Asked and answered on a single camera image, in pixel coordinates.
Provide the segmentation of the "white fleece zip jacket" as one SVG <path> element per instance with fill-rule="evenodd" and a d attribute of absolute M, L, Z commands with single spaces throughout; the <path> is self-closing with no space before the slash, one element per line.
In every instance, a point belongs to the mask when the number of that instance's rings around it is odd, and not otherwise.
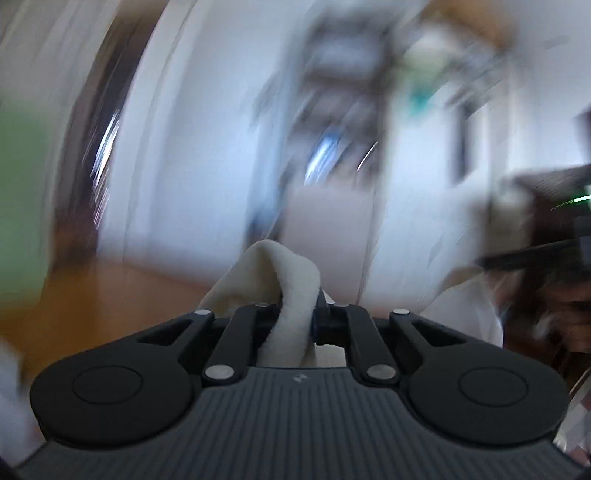
<path fill-rule="evenodd" d="M 249 304 L 280 304 L 280 316 L 259 348 L 262 367 L 339 368 L 345 350 L 311 340 L 311 316 L 322 293 L 317 266 L 280 243 L 263 240 L 239 257 L 200 301 L 201 309 L 229 316 Z M 492 345 L 503 345 L 503 329 L 485 278 L 478 273 L 444 290 L 421 316 Z"/>

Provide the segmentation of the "green board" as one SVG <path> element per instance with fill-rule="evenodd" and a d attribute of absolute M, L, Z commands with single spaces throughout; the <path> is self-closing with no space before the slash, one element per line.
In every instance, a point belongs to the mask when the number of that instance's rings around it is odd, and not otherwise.
<path fill-rule="evenodd" d="M 52 129 L 32 106 L 1 97 L 1 308 L 37 301 L 50 265 Z"/>

